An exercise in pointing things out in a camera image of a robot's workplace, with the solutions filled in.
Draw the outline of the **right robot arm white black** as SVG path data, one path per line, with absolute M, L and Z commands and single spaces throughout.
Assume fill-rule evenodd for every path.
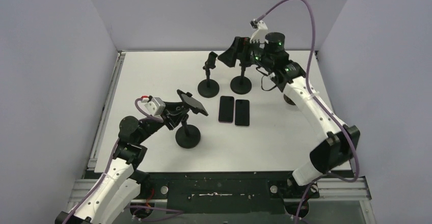
M 299 197 L 306 191 L 307 184 L 355 157 L 360 131 L 330 111 L 309 83 L 308 73 L 289 58 L 284 42 L 285 35 L 279 32 L 266 34 L 263 42 L 235 37 L 231 46 L 218 55 L 218 60 L 228 67 L 234 67 L 239 61 L 242 66 L 263 68 L 266 71 L 264 75 L 294 102 L 312 126 L 318 145 L 286 183 L 287 192 Z

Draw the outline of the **purple-edged black smartphone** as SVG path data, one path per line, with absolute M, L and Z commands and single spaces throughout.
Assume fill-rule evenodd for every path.
M 232 123 L 234 120 L 234 102 L 233 96 L 221 96 L 219 103 L 218 121 L 220 123 Z

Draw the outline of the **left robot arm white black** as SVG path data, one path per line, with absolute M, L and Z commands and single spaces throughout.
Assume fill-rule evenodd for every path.
M 141 143 L 164 126 L 174 129 L 187 110 L 180 102 L 147 96 L 135 100 L 138 110 L 140 102 L 147 109 L 142 112 L 145 117 L 127 116 L 120 121 L 105 170 L 81 201 L 69 212 L 59 213 L 55 223 L 112 223 L 132 199 L 149 195 L 149 175 L 138 170 L 147 152 Z

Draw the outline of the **black round-base phone stand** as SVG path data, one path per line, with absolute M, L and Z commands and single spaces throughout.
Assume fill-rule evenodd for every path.
M 230 82 L 230 88 L 231 90 L 239 95 L 245 95 L 249 93 L 252 89 L 252 83 L 249 78 L 245 77 L 245 66 L 241 67 L 241 73 L 240 76 L 234 77 Z

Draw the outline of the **black phone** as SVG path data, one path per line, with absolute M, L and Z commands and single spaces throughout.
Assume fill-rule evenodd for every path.
M 190 93 L 181 93 L 179 95 L 182 102 L 188 107 L 194 114 L 202 114 L 208 116 L 208 112 L 204 105 L 195 99 Z

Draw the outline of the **tall black tripod phone stand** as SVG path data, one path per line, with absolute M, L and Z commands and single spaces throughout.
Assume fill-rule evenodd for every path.
M 178 89 L 177 94 L 180 95 L 181 93 L 185 93 L 185 92 Z M 185 117 L 185 120 L 182 121 L 181 127 L 176 131 L 175 139 L 176 139 L 176 143 L 180 147 L 184 149 L 191 149 L 198 145 L 201 139 L 201 133 L 196 126 L 188 124 L 187 120 L 188 120 L 188 113 Z

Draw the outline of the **black smartphone white edge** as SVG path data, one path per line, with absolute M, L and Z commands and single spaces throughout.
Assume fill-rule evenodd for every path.
M 249 127 L 250 125 L 250 101 L 237 99 L 235 101 L 234 123 L 239 127 Z

